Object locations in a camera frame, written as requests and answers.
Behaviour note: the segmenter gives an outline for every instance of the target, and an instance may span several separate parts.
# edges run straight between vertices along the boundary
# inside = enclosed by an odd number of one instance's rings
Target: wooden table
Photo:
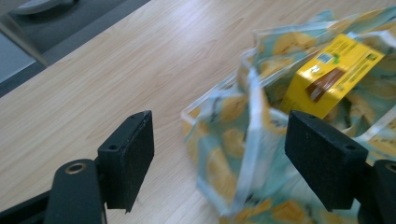
[[[0,99],[0,210],[48,190],[59,166],[95,158],[125,118],[150,109],[154,160],[132,213],[107,211],[109,223],[216,223],[195,187],[180,111],[237,68],[253,29],[394,3],[152,0]]]

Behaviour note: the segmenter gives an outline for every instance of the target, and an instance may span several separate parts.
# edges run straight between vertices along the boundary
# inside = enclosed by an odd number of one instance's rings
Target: gray floor
[[[149,0],[65,0],[31,16],[12,15],[49,64],[77,49],[105,29],[142,7]],[[45,67],[33,63],[0,83],[0,97],[34,77]]]

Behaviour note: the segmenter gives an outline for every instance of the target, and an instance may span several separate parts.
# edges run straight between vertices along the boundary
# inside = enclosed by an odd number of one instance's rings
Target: plastic bag
[[[256,31],[235,73],[181,114],[197,186],[221,223],[353,223],[359,205],[328,213],[284,153],[288,116],[277,110],[295,72],[340,33],[386,57],[325,118],[370,150],[396,160],[396,7],[334,21]]]

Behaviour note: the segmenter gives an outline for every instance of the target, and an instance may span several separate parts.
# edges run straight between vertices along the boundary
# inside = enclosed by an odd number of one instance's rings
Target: screw hole
[[[115,149],[117,149],[117,146],[116,145],[111,145],[108,148],[110,148],[111,150],[115,150]]]
[[[385,166],[388,168],[388,170],[396,173],[396,163],[387,163]]]
[[[71,164],[66,168],[66,173],[70,175],[78,174],[79,172],[85,170],[87,165],[85,163],[75,163]]]
[[[349,150],[355,150],[356,148],[355,148],[354,146],[347,145],[347,146],[346,146],[346,149],[349,149]]]

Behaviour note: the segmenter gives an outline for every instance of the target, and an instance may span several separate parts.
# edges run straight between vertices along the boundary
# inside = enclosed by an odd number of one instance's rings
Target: yellow patterned bag
[[[354,223],[328,213],[284,152],[288,115],[278,110],[295,72],[338,34],[386,56],[325,118],[370,150],[396,160],[396,7],[340,21],[323,12],[302,25],[256,31],[239,69],[181,113],[197,186],[220,223]]]

